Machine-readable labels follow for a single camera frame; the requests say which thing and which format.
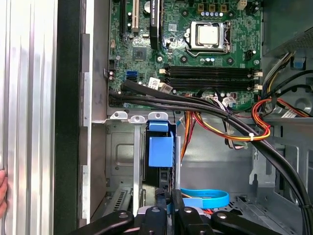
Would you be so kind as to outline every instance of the blue drive bracket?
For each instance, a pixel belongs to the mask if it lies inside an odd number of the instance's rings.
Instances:
[[[149,166],[152,167],[172,167],[174,135],[169,131],[167,121],[150,121],[149,131],[169,132],[167,137],[149,138]]]
[[[225,207],[229,204],[229,194],[217,189],[186,189],[180,191],[192,198],[183,198],[186,207],[199,207],[214,209]]]

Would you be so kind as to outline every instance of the green circuit board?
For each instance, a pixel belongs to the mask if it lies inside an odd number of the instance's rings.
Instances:
[[[150,14],[144,14],[145,0],[140,0],[139,6],[139,32],[127,32],[126,41],[122,41],[119,36],[120,27],[120,4],[112,1],[111,4],[111,28],[110,28],[110,57],[115,61],[116,71],[114,81],[109,81],[109,89],[120,91],[120,85],[125,81],[126,71],[137,71],[139,76],[137,82],[148,85],[150,77],[158,78],[159,69],[164,68],[164,63],[174,66],[212,66],[212,67],[234,67],[234,68],[260,68],[261,61],[261,11],[253,15],[248,15],[244,10],[237,9],[237,0],[207,0],[207,6],[215,5],[215,12],[218,16],[202,16],[198,11],[198,5],[203,1],[194,1],[193,6],[183,0],[164,0],[163,1],[163,42],[159,51],[150,47],[149,34]],[[221,7],[227,6],[227,11],[221,16]],[[126,13],[132,12],[133,0],[127,0]],[[226,22],[231,23],[230,43],[231,51],[228,54],[206,54],[196,58],[186,53],[186,42],[184,33],[192,21],[205,22]],[[170,46],[166,48],[165,42],[171,39]],[[245,60],[245,52],[254,50],[256,53],[249,61]],[[140,51],[140,60],[136,57]],[[181,57],[187,56],[188,61],[182,63]],[[209,65],[205,63],[206,58],[214,58],[214,62]],[[236,92],[236,105],[234,109],[241,110],[253,104],[254,93],[250,91]],[[121,106],[109,99],[109,105]],[[123,104],[126,108],[133,108],[130,104]]]

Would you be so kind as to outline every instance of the ram slot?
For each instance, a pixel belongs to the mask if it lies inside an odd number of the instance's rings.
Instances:
[[[253,88],[254,80],[169,78],[167,83],[177,91],[198,91],[205,87],[218,91],[248,91]]]
[[[122,41],[125,41],[126,33],[126,0],[120,0],[119,2],[119,35]]]
[[[139,32],[139,0],[133,0],[133,32]]]
[[[191,67],[191,66],[165,66],[167,77],[188,78],[237,78],[245,79],[253,76],[253,70],[241,68]]]

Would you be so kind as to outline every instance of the blue sata port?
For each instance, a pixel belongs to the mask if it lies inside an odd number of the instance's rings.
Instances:
[[[126,77],[138,77],[137,71],[126,71]]]

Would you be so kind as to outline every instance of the motherboard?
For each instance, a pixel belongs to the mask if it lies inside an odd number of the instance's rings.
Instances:
[[[254,0],[112,0],[109,89],[123,92],[128,79],[171,94],[218,91],[243,110],[257,92],[261,23]]]

